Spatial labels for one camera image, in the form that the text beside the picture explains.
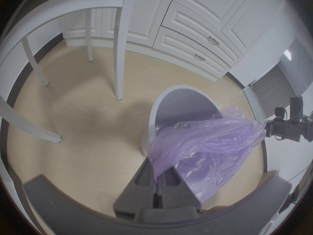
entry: white drawer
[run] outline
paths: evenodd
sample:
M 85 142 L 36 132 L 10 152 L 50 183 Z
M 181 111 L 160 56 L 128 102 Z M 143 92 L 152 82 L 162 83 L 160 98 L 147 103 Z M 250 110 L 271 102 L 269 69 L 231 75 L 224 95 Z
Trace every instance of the white drawer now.
M 239 49 L 216 26 L 177 2 L 171 2 L 162 25 L 200 43 L 230 67 L 242 57 Z
M 186 60 L 214 78 L 221 78 L 230 70 L 223 60 L 190 38 L 164 26 L 160 27 L 153 48 Z

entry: translucent purple bag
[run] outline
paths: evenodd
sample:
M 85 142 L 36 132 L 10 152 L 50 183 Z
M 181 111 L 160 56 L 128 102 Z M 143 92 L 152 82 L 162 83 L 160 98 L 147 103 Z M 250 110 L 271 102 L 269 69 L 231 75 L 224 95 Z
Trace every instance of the translucent purple bag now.
M 154 180 L 175 166 L 204 203 L 235 175 L 252 149 L 265 138 L 265 125 L 230 107 L 208 120 L 166 127 L 147 148 Z

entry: floor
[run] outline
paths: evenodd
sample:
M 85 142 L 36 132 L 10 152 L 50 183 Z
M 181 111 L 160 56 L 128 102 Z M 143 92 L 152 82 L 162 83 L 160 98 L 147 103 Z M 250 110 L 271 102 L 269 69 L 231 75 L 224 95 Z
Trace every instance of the floor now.
M 49 85 L 32 72 L 14 109 L 28 120 L 59 133 L 60 143 L 8 130 L 8 161 L 22 182 L 44 174 L 62 192 L 98 212 L 115 216 L 112 204 L 144 160 L 140 138 L 154 100 L 166 88 L 185 84 L 200 89 L 219 108 L 235 106 L 254 118 L 244 92 L 227 76 L 213 83 L 177 65 L 126 52 L 124 99 L 113 84 L 113 50 L 62 41 L 39 63 Z M 203 204 L 232 205 L 252 192 L 263 174 L 258 145 L 237 174 Z

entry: cable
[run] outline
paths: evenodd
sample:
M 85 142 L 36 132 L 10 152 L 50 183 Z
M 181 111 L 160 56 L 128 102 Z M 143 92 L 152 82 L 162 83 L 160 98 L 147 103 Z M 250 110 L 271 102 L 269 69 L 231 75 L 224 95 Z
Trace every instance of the cable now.
M 302 172 L 298 173 L 297 175 L 295 175 L 292 179 L 294 179 L 296 176 L 299 176 Z

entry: metal handle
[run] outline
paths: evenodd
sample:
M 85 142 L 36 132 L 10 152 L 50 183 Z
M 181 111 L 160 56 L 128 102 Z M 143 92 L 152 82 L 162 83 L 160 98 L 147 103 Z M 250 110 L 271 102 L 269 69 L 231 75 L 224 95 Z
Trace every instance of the metal handle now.
M 201 59 L 201 61 L 204 61 L 204 60 L 205 60 L 205 58 L 203 58 L 203 57 L 199 56 L 198 54 L 195 54 L 195 57 L 200 58 L 200 59 Z
M 216 45 L 219 45 L 219 42 L 216 41 L 213 37 L 209 37 L 208 40 L 210 41 L 213 41 Z

